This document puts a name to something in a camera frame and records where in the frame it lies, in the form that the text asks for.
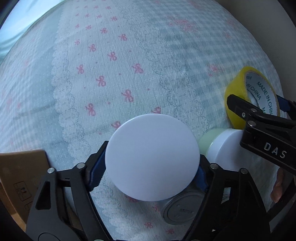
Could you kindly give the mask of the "person's right hand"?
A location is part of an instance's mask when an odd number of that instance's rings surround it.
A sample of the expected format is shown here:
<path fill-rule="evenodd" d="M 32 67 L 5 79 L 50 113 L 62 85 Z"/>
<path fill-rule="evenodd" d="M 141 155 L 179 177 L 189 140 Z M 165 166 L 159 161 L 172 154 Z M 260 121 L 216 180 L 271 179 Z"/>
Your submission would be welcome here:
<path fill-rule="evenodd" d="M 270 194 L 271 200 L 277 203 L 282 196 L 282 182 L 283 182 L 283 169 L 279 168 L 277 171 L 276 182 Z"/>

